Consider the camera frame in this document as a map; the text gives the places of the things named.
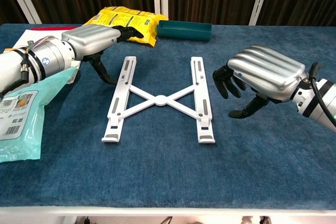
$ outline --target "foldable stand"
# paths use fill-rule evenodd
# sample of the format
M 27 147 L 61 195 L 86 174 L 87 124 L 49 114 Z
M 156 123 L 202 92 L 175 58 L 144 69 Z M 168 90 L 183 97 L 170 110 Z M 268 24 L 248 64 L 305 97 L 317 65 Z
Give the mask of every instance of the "foldable stand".
M 125 57 L 118 84 L 108 112 L 107 117 L 109 122 L 102 141 L 119 142 L 124 119 L 155 104 L 157 106 L 169 105 L 191 116 L 196 120 L 198 142 L 215 143 L 211 124 L 212 113 L 202 57 L 191 58 L 193 84 L 168 97 L 164 95 L 158 95 L 155 97 L 132 85 L 135 65 L 137 62 L 136 60 L 137 59 L 134 56 Z M 134 107 L 126 109 L 130 91 L 147 100 Z M 196 107 L 195 110 L 176 102 L 177 99 L 193 91 Z

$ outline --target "green plastic container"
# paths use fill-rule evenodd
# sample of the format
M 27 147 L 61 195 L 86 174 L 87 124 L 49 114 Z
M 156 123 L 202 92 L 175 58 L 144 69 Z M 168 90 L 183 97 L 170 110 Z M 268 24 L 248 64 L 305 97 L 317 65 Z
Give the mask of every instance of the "green plastic container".
M 157 36 L 174 39 L 193 39 L 209 41 L 212 24 L 161 20 L 156 27 Z

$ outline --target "blue carpet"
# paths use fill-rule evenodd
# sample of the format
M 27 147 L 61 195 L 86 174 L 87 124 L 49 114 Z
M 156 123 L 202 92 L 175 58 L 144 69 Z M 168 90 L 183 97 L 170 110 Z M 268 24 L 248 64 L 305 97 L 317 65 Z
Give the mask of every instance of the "blue carpet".
M 2 25 L 0 50 L 33 25 Z M 118 144 L 101 142 L 114 86 L 83 63 L 76 84 L 45 107 L 41 159 L 0 164 L 0 206 L 105 206 L 336 209 L 336 135 L 273 104 L 244 120 L 227 114 L 254 93 L 224 100 L 212 72 L 253 44 L 336 80 L 335 27 L 213 26 L 210 42 L 158 38 L 155 48 L 132 42 L 102 60 L 117 78 L 125 56 L 137 56 L 133 85 L 153 95 L 189 86 L 191 56 L 204 59 L 215 145 L 199 145 L 195 120 L 169 107 L 150 107 L 124 121 Z M 130 105 L 142 101 L 130 96 Z M 182 101 L 192 107 L 193 97 Z

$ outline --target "yellow snack bag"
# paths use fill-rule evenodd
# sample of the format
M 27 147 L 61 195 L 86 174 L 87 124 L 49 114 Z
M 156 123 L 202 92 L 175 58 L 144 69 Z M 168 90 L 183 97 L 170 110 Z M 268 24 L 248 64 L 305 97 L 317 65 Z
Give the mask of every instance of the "yellow snack bag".
M 168 20 L 161 14 L 147 13 L 140 10 L 131 10 L 123 6 L 105 7 L 84 25 L 97 24 L 104 26 L 132 26 L 142 33 L 143 38 L 130 38 L 130 41 L 150 44 L 156 43 L 156 26 L 160 20 Z

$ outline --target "black robotic finger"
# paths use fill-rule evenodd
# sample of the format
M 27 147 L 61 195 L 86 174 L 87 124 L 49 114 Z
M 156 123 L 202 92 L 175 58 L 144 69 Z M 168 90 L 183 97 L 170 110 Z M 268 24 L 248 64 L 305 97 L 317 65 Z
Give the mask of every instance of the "black robotic finger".
M 241 90 L 246 90 L 246 85 L 242 80 L 239 80 L 237 77 L 233 76 L 233 80 Z
M 243 119 L 247 118 L 254 113 L 256 113 L 258 110 L 260 110 L 262 107 L 266 106 L 269 102 L 269 99 L 264 96 L 263 94 L 257 93 L 256 97 L 252 99 L 252 101 L 249 102 L 248 105 L 242 110 L 233 110 L 229 113 L 230 118 L 237 118 L 237 119 Z
M 226 88 L 233 94 L 235 97 L 240 98 L 242 95 L 240 94 L 239 90 L 233 85 L 231 79 L 227 79 L 224 81 Z
M 224 86 L 224 83 L 222 80 L 217 80 L 217 79 L 214 79 L 214 82 L 215 82 L 215 85 L 216 85 L 216 88 L 218 89 L 218 91 L 220 92 L 220 94 L 222 95 L 222 97 L 224 99 L 228 99 L 229 95 L 226 91 L 226 88 Z
M 221 79 L 225 81 L 233 76 L 233 70 L 227 65 L 222 66 L 218 70 L 214 71 L 212 74 L 213 79 Z
M 112 26 L 112 28 L 119 30 L 121 33 L 120 37 L 117 38 L 117 42 L 128 40 L 131 37 L 143 38 L 143 34 L 131 26 Z
M 90 64 L 93 66 L 94 70 L 96 71 L 96 73 L 98 74 L 98 76 L 105 82 L 108 84 L 117 84 L 117 81 L 110 77 L 109 74 L 106 71 L 105 66 L 103 65 L 103 63 L 100 60 L 100 56 L 103 54 L 103 51 L 98 52 L 96 54 L 93 55 L 86 55 L 83 57 L 83 61 L 86 62 L 90 62 Z

